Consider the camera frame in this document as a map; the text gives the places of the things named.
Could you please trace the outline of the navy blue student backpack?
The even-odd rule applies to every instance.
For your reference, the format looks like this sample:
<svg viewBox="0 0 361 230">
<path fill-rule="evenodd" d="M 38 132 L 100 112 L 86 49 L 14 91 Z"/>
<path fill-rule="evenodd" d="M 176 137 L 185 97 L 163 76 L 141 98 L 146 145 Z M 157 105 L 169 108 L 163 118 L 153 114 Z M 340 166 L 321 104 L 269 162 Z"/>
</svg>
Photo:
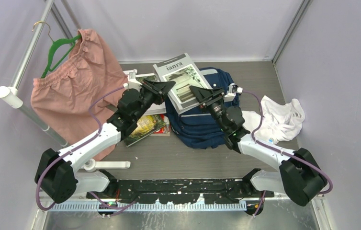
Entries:
<svg viewBox="0 0 361 230">
<path fill-rule="evenodd" d="M 234 83 L 231 75 L 217 68 L 201 68 L 212 88 L 223 88 Z M 185 113 L 178 114 L 170 99 L 165 101 L 166 117 L 169 119 L 174 134 L 187 146 L 194 149 L 216 148 L 225 144 L 223 132 L 209 113 L 203 113 L 195 107 Z"/>
</svg>

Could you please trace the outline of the grey hardcover book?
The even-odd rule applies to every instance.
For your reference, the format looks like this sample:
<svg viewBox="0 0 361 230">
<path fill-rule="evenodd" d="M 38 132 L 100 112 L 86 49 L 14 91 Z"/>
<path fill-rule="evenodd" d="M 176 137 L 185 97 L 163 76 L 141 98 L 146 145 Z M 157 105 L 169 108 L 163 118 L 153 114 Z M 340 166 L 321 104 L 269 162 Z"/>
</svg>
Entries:
<svg viewBox="0 0 361 230">
<path fill-rule="evenodd" d="M 178 114 L 198 106 L 190 86 L 204 89 L 212 87 L 187 53 L 154 64 L 153 68 L 160 81 L 175 82 L 169 92 L 169 99 Z"/>
</svg>

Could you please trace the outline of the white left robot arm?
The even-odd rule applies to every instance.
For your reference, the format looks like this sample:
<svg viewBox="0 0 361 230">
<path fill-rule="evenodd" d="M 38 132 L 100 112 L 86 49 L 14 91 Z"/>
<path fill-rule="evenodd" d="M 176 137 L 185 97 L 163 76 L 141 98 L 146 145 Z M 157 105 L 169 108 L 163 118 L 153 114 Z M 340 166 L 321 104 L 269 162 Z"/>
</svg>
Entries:
<svg viewBox="0 0 361 230">
<path fill-rule="evenodd" d="M 63 203 L 77 193 L 113 197 L 117 184 L 111 174 L 105 170 L 85 173 L 79 170 L 103 150 L 127 138 L 151 105 L 162 104 L 174 85 L 173 81 L 145 80 L 139 89 L 126 89 L 116 112 L 104 124 L 96 121 L 99 128 L 95 132 L 59 151 L 47 149 L 41 156 L 34 178 L 38 207 L 46 210 L 41 205 L 40 191 L 45 192 L 54 204 Z"/>
</svg>

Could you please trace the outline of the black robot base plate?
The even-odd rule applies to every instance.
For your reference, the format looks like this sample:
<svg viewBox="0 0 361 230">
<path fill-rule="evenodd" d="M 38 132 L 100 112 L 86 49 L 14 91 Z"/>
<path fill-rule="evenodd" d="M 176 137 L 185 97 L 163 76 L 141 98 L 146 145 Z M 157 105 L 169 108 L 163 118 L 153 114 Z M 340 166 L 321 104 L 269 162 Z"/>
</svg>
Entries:
<svg viewBox="0 0 361 230">
<path fill-rule="evenodd" d="M 118 199 L 129 204 L 194 204 L 200 196 L 205 204 L 236 204 L 244 198 L 259 199 L 262 192 L 242 179 L 113 180 L 100 199 Z"/>
</svg>

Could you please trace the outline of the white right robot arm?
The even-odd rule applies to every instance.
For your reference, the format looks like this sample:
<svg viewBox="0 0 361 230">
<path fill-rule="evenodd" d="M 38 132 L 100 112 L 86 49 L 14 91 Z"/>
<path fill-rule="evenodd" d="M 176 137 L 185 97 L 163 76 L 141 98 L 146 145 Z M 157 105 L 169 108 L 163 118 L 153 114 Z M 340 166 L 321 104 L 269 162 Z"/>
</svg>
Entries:
<svg viewBox="0 0 361 230">
<path fill-rule="evenodd" d="M 286 194 L 299 206 L 306 206 L 315 196 L 331 192 L 333 183 L 324 173 L 310 151 L 286 149 L 256 139 L 245 122 L 239 107 L 225 107 L 222 88 L 190 87 L 199 108 L 209 112 L 224 134 L 226 146 L 240 154 L 254 157 L 275 169 L 255 171 L 243 184 L 250 197 L 261 191 Z"/>
</svg>

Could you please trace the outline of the palm leaf white book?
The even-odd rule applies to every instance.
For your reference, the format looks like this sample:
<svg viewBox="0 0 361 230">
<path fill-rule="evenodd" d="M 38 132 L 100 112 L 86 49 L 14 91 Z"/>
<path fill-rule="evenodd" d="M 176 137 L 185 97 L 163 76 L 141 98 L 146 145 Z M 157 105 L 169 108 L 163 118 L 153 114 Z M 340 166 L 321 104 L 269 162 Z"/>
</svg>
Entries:
<svg viewBox="0 0 361 230">
<path fill-rule="evenodd" d="M 136 74 L 136 79 L 139 82 L 142 82 L 143 80 L 148 81 L 159 81 L 159 78 L 156 77 L 154 73 L 149 74 Z M 165 114 L 166 113 L 166 106 L 164 103 L 157 105 L 152 104 L 151 107 L 144 113 L 144 115 L 158 115 L 158 114 Z"/>
</svg>

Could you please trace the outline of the green jungle cover book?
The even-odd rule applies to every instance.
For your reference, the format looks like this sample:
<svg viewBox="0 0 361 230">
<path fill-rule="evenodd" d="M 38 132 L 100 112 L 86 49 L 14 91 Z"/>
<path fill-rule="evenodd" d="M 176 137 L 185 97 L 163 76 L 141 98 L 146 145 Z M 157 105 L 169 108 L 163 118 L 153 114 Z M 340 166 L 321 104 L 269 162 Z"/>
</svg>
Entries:
<svg viewBox="0 0 361 230">
<path fill-rule="evenodd" d="M 129 147 L 146 138 L 166 125 L 164 115 L 144 115 L 138 122 L 136 129 L 124 139 L 124 144 Z"/>
</svg>

